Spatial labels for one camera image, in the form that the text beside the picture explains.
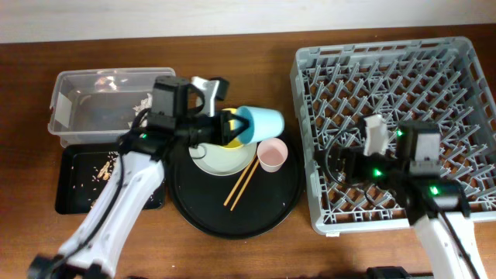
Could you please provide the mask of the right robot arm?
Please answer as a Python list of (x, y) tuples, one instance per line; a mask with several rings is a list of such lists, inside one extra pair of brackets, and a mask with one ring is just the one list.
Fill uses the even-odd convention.
[(435, 278), (485, 278), (470, 205), (458, 181), (441, 176), (441, 135), (432, 122), (398, 124), (394, 155), (387, 153), (388, 128), (379, 115), (357, 125), (362, 147), (332, 139), (315, 155), (325, 177), (363, 193), (377, 186), (393, 194), (426, 251)]

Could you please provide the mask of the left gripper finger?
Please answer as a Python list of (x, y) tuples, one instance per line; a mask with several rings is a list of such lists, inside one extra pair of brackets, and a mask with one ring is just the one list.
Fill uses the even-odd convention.
[(226, 130), (226, 135), (225, 135), (225, 140), (226, 140), (226, 144), (225, 145), (227, 145), (230, 141), (232, 141), (235, 138), (237, 138), (240, 141), (241, 135), (244, 132), (246, 132), (248, 129), (249, 129), (249, 127), (247, 127), (247, 128), (236, 128), (235, 130), (231, 130), (230, 128), (228, 128)]
[(230, 128), (247, 128), (250, 126), (250, 121), (243, 116), (237, 114), (236, 109), (223, 109), (228, 112), (228, 124)]

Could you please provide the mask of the food scraps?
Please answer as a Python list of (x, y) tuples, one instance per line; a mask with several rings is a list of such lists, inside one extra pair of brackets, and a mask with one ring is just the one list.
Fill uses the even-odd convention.
[(71, 189), (77, 204), (91, 207), (117, 163), (116, 151), (78, 154), (71, 167)]

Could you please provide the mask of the yellow bowl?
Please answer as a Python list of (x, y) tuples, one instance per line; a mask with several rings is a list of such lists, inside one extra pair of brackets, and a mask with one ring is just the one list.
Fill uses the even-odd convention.
[[(237, 112), (237, 109), (236, 108), (224, 108), (222, 111), (223, 112), (231, 112), (233, 115), (235, 115)], [(236, 129), (236, 120), (230, 120), (229, 121), (229, 128), (231, 130)], [(237, 138), (230, 141), (227, 145), (222, 146), (222, 148), (226, 149), (226, 150), (237, 150), (241, 147), (243, 147), (243, 144)]]

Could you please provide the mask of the white tissue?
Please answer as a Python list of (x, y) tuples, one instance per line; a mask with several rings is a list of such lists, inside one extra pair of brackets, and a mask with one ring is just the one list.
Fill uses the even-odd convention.
[[(134, 116), (135, 118), (139, 115), (140, 112), (142, 112), (144, 109), (151, 108), (153, 101), (153, 96), (150, 93), (146, 93), (146, 98), (142, 99), (138, 105), (133, 106), (133, 111), (134, 111)], [(132, 127), (133, 125), (133, 120), (128, 122), (129, 128)], [(140, 123), (140, 126), (144, 127), (147, 124), (146, 118), (142, 119), (142, 122)]]

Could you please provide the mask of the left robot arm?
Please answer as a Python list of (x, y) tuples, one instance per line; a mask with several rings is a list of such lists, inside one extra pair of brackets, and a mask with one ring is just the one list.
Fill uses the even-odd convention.
[(146, 201), (162, 185), (175, 148), (225, 146), (247, 130), (247, 119), (215, 111), (227, 96), (221, 77), (159, 76), (152, 102), (118, 140), (112, 176), (75, 233), (53, 258), (38, 255), (29, 278), (113, 278), (122, 248)]

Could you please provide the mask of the pink plastic cup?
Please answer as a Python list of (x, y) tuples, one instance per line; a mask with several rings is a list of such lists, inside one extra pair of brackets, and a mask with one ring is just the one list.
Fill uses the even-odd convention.
[(266, 139), (259, 143), (257, 157), (266, 172), (274, 173), (281, 169), (288, 158), (288, 147), (281, 139)]

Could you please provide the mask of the blue plastic cup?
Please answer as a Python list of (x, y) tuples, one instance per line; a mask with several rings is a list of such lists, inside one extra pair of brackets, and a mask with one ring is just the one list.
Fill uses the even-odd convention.
[(284, 131), (284, 117), (278, 110), (240, 106), (236, 115), (249, 122), (249, 127), (237, 136), (244, 145), (278, 137)]

